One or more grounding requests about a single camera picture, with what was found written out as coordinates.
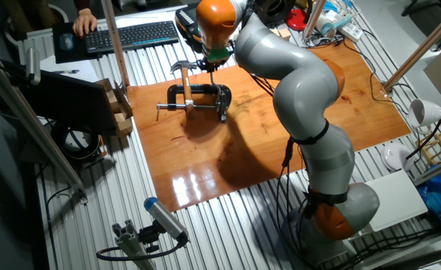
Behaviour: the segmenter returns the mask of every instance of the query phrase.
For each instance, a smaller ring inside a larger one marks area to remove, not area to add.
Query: floor
[[[410,0],[355,0],[355,3],[393,61],[397,63],[397,67],[400,67],[427,38],[408,16],[401,16]],[[439,52],[426,52],[407,72],[406,78],[420,98],[441,105],[440,93],[424,73],[424,69],[438,54]]]

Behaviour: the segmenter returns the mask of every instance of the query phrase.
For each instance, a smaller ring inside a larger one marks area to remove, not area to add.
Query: wooden board
[[[325,117],[346,131],[356,151],[410,132],[391,103],[372,99],[371,72],[359,54],[344,45],[313,52],[344,70],[343,94]],[[167,89],[181,84],[180,79],[128,89],[157,197],[170,211],[273,179],[281,171],[289,135],[275,115],[271,96],[237,66],[215,72],[214,81],[232,91],[226,124],[214,110],[197,110],[188,121],[185,111],[161,110],[156,121],[156,104],[167,102]],[[202,73],[191,76],[190,83],[210,83],[210,78]],[[376,98],[386,99],[379,95],[383,87],[375,77],[373,89]],[[202,95],[194,100],[213,102]],[[181,95],[178,103],[183,103]],[[301,158],[295,153],[291,171],[299,169]]]

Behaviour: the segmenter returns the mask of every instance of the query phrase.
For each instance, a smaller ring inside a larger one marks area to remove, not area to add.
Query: desk
[[[117,23],[121,24],[120,27],[152,20],[173,20],[173,17],[172,9],[158,10],[123,16],[117,18]],[[362,13],[354,20],[363,29],[373,31],[365,22]],[[105,21],[99,20],[99,29],[105,28]],[[295,31],[292,31],[291,42],[302,45],[301,38]],[[395,71],[395,64],[389,61],[373,38],[364,35],[356,46],[373,62],[381,80],[388,79]],[[54,53],[52,32],[47,29],[28,33],[28,39],[19,42],[21,62],[24,61],[24,53],[29,47],[38,50],[42,59],[52,56]],[[189,50],[184,41],[169,46],[127,51],[124,52],[124,56],[132,86],[178,79],[176,74],[170,76],[171,64],[177,60],[192,62],[202,58],[201,55]],[[112,54],[93,60],[91,63],[99,78],[120,82],[116,60]],[[235,64],[231,59],[226,66]],[[394,101],[405,110],[409,107],[410,101],[416,98],[410,91],[401,91],[400,88],[392,93]],[[410,134],[393,141],[402,143],[413,151],[416,137]],[[81,172],[81,179],[86,185],[85,195],[88,203],[82,205],[76,200],[69,200],[69,196],[59,196],[49,204],[54,243],[50,242],[48,229],[44,230],[44,235],[51,269],[56,269],[53,245],[55,245],[59,269],[136,269],[131,262],[100,261],[95,257],[95,251],[116,245],[111,231],[111,225],[114,223],[123,224],[125,219],[130,218],[137,229],[152,223],[152,217],[143,208],[143,202],[147,197],[158,196],[144,154],[147,142],[140,142],[137,129],[134,128],[133,133],[127,138],[110,140],[106,143],[109,147],[106,158],[114,161],[114,164],[105,166],[101,163]],[[381,164],[379,152],[382,147],[382,144],[376,145],[355,153],[355,168],[351,183],[368,182],[389,174],[385,167],[379,165]],[[426,170],[425,164],[424,160],[420,160],[409,172],[409,176],[411,178],[419,176]],[[49,173],[45,175],[47,198],[67,187],[67,182],[59,177],[54,169],[48,168],[46,173]],[[40,195],[43,227],[47,228],[44,189],[41,180],[37,180],[36,183]],[[284,256],[289,251],[280,244],[283,240],[275,229],[277,183],[277,180],[265,181],[176,211],[175,216],[187,227],[190,244],[187,249],[182,248],[169,256],[154,259],[157,269],[297,269],[299,262],[294,256],[290,258]],[[302,177],[302,172],[291,173],[289,202],[292,207],[299,207],[304,199],[302,191],[305,191],[307,186],[308,182]],[[286,182],[282,181],[279,196],[281,215],[284,215],[286,208],[285,190]],[[394,226],[389,230],[388,235],[377,234],[375,238],[384,239],[391,233],[402,236],[428,228],[430,226],[423,220],[413,218],[400,226]],[[355,245],[361,247],[373,242],[373,238],[353,241]],[[168,235],[160,236],[159,245],[162,251],[173,248],[174,244],[175,242]]]
[[[358,53],[343,44],[313,51],[344,70],[343,93],[325,117],[346,131],[355,151],[410,132],[392,103],[372,99],[371,72]],[[238,66],[216,71],[214,81],[232,92],[226,124],[208,110],[197,110],[188,121],[184,111],[161,110],[157,120],[156,104],[167,102],[169,86],[182,84],[178,79],[127,91],[157,197],[170,211],[273,179],[281,171],[289,134],[275,115],[272,98]],[[190,83],[210,83],[210,76],[191,76]],[[373,90],[382,91],[375,78]],[[302,169],[299,154],[290,166]]]

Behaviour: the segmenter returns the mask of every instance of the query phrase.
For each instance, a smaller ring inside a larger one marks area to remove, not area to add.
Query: desk lamp
[[[423,127],[437,122],[436,127],[432,133],[424,140],[424,142],[414,151],[398,142],[390,143],[382,150],[382,162],[391,171],[398,171],[400,169],[406,172],[410,170],[414,164],[411,159],[422,147],[434,136],[439,130],[441,124],[441,106],[426,100],[416,99],[410,104],[408,122],[414,128]]]

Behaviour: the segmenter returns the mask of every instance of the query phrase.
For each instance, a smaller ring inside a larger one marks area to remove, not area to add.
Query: keyboard
[[[135,50],[179,41],[172,21],[118,28],[118,35],[121,38],[122,50]],[[114,47],[109,31],[95,31],[86,35],[85,48],[88,54],[113,53]]]

